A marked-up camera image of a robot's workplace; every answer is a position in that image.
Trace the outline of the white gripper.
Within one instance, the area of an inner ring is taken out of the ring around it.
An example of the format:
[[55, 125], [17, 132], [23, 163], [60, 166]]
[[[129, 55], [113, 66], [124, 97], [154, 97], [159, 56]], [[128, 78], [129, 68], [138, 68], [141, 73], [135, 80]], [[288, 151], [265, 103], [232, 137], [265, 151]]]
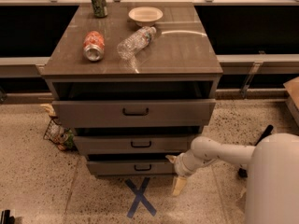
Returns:
[[197, 169], [203, 166], [203, 161], [196, 158], [191, 151], [181, 153], [178, 156], [166, 155], [165, 156], [171, 163], [174, 163], [175, 171], [179, 176], [173, 179], [172, 195], [179, 196], [187, 184], [187, 179], [193, 175]]

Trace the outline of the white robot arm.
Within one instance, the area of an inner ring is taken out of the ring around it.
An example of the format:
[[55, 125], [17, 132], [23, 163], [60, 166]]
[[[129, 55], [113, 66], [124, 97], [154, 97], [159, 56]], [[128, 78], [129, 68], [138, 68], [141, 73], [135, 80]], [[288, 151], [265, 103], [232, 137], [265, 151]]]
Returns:
[[236, 164], [248, 174], [245, 224], [299, 224], [299, 136], [270, 134], [256, 146], [220, 144], [198, 136], [177, 156], [173, 193], [180, 194], [187, 178], [215, 160]]

